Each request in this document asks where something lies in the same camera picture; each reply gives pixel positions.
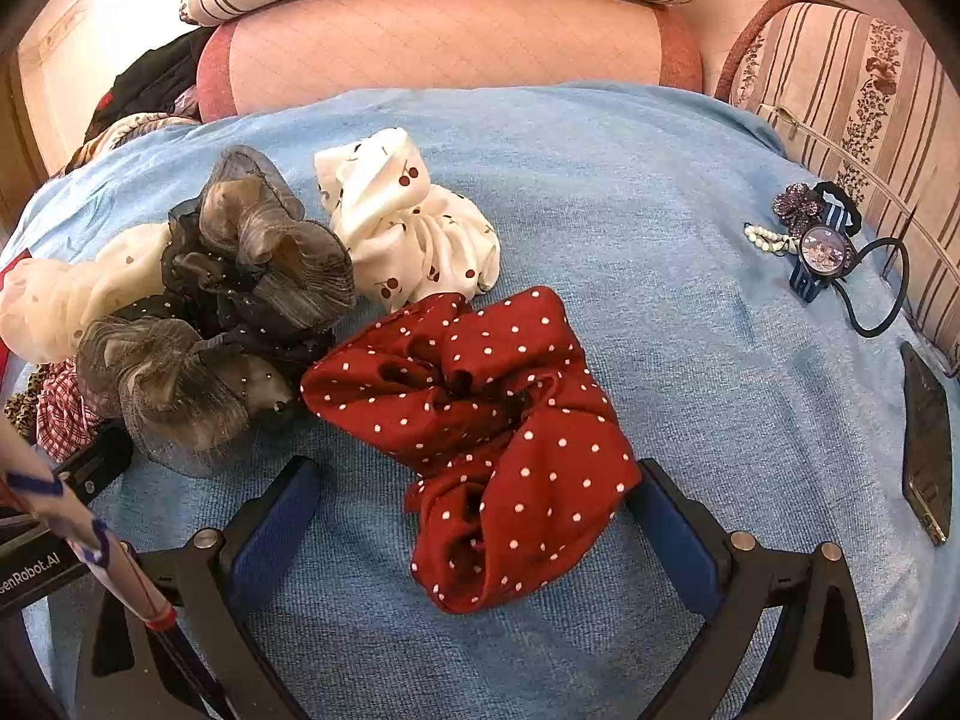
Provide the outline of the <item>red white checked scrunchie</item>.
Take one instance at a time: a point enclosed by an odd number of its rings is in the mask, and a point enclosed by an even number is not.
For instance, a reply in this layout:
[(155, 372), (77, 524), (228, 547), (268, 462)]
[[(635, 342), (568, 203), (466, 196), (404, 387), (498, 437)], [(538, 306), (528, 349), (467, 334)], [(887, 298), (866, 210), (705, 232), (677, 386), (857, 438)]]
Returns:
[(47, 369), (36, 410), (36, 442), (55, 463), (70, 460), (93, 442), (99, 419), (83, 400), (73, 359)]

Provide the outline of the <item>grey organza scrunchie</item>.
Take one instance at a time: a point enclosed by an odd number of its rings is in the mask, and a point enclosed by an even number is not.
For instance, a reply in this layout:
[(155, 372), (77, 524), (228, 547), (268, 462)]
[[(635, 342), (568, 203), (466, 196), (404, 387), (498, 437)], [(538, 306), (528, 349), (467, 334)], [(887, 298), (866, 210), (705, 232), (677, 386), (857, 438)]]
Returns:
[(160, 286), (85, 330), (76, 377), (149, 460), (210, 478), (252, 427), (298, 414), (299, 379), (355, 305), (353, 264), (249, 146), (223, 153), (167, 229)]

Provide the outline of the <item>cream dotted organza scrunchie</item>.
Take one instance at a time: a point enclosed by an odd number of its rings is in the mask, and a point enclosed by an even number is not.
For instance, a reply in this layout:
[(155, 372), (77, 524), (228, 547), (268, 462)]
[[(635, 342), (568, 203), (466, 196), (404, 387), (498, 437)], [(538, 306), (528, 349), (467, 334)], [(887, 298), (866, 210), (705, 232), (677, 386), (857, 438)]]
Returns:
[(161, 257), (170, 242), (166, 224), (139, 224), (94, 260), (21, 260), (3, 278), (3, 344), (34, 364), (71, 358), (93, 320), (163, 291)]

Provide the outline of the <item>red polka dot scrunchie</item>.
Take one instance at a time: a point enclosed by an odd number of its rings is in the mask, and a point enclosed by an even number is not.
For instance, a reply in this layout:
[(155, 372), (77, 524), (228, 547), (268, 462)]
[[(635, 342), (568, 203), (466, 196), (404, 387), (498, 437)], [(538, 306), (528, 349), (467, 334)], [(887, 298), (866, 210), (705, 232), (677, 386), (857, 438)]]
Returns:
[(556, 580), (641, 481), (546, 286), (482, 309), (444, 293), (397, 310), (316, 362), (301, 395), (311, 413), (415, 472), (410, 572), (448, 613)]

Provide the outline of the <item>white cherry print scrunchie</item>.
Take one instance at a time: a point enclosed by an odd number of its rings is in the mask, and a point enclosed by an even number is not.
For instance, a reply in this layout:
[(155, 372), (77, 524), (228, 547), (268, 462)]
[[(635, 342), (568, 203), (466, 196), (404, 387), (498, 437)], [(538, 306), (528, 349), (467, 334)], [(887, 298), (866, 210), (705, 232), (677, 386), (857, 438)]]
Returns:
[(386, 312), (436, 293), (473, 299), (500, 278), (493, 224), (471, 199), (433, 181), (407, 130), (318, 151), (314, 172), (356, 289)]

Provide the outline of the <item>white sleeve with blue stripes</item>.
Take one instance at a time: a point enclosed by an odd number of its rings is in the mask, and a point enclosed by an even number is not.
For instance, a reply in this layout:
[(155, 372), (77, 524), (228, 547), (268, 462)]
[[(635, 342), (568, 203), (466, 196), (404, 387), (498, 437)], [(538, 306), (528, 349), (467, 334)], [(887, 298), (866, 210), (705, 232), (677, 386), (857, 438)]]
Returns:
[(76, 557), (147, 628), (174, 628), (176, 612), (155, 583), (128, 554), (121, 540), (53, 474), (2, 418), (2, 502), (32, 515), (63, 538)]

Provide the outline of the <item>black hair clip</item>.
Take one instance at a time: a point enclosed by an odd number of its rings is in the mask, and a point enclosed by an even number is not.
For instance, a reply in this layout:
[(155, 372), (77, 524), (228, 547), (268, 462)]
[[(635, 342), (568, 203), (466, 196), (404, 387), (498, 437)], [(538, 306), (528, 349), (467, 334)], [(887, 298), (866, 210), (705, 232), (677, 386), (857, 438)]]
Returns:
[(949, 541), (952, 439), (946, 390), (911, 344), (900, 344), (905, 369), (905, 442), (901, 492), (934, 546)]

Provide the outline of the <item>blue striped watch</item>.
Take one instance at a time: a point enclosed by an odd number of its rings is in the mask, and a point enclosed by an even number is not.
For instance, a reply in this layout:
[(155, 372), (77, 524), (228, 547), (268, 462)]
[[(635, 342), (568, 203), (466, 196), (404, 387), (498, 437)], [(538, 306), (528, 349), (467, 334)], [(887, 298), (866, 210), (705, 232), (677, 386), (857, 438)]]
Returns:
[(846, 227), (848, 211), (828, 203), (822, 220), (802, 232), (789, 286), (804, 302), (812, 302), (850, 268), (854, 247)]

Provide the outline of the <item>patterned beige scarf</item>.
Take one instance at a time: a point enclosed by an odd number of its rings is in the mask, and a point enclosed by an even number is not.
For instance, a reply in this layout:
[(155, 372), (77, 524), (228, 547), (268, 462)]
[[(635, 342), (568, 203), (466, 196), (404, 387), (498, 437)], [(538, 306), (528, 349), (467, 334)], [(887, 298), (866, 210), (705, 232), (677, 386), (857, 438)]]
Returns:
[(158, 132), (161, 128), (177, 127), (178, 125), (199, 125), (199, 121), (182, 117), (182, 115), (166, 114), (166, 112), (137, 112), (122, 117), (114, 124), (110, 124), (104, 132), (96, 137), (89, 138), (70, 156), (62, 169), (57, 172), (57, 177), (66, 176), (70, 172), (76, 171), (78, 167), (97, 160), (101, 154), (109, 153), (114, 149), (121, 148), (132, 140), (144, 137), (153, 132)]

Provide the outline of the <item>black clothing pile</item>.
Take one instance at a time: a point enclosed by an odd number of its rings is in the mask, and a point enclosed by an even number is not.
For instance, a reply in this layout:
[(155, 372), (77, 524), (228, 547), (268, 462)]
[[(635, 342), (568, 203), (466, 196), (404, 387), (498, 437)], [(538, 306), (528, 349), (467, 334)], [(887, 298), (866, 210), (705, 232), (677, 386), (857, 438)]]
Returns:
[(139, 57), (104, 93), (89, 121), (85, 140), (93, 140), (127, 115), (142, 112), (194, 117), (199, 112), (197, 68), (215, 30), (199, 28)]

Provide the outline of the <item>pink bed mattress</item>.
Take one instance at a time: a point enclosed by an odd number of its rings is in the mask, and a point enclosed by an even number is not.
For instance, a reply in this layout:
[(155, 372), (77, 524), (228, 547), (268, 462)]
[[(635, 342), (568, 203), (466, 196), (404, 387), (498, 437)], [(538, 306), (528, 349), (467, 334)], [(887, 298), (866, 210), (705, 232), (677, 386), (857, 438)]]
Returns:
[(353, 89), (622, 82), (701, 91), (680, 13), (636, 0), (283, 0), (218, 26), (197, 68), (202, 119)]

